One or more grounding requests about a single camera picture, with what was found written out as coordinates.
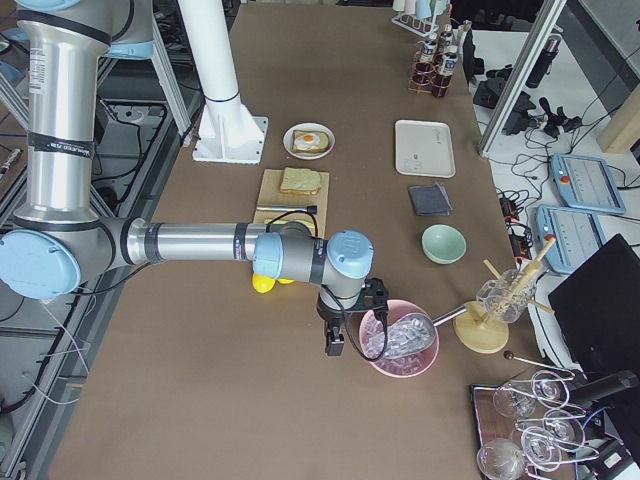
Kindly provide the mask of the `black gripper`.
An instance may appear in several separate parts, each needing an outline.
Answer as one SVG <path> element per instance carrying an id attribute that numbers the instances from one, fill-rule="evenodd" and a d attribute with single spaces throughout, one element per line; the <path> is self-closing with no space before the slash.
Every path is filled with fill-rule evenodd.
<path id="1" fill-rule="evenodd" d="M 348 314 L 342 303 L 328 289 L 321 289 L 318 295 L 316 309 L 325 322 L 327 356 L 341 356 L 344 349 L 342 325 L 347 321 Z"/>

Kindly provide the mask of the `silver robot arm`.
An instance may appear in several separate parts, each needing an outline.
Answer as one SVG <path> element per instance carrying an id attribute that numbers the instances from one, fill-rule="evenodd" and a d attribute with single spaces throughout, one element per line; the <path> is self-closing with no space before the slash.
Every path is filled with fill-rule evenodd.
<path id="1" fill-rule="evenodd" d="M 256 274 L 315 284 L 325 350 L 341 353 L 350 317 L 387 318 L 383 283 L 370 276 L 373 247 L 345 230 L 322 239 L 292 221 L 167 224 L 99 216 L 90 205 L 98 61 L 152 55 L 147 1 L 23 1 L 30 41 L 27 198 L 1 240 L 1 278 L 32 299 L 77 293 L 125 265 L 169 260 L 249 261 Z"/>

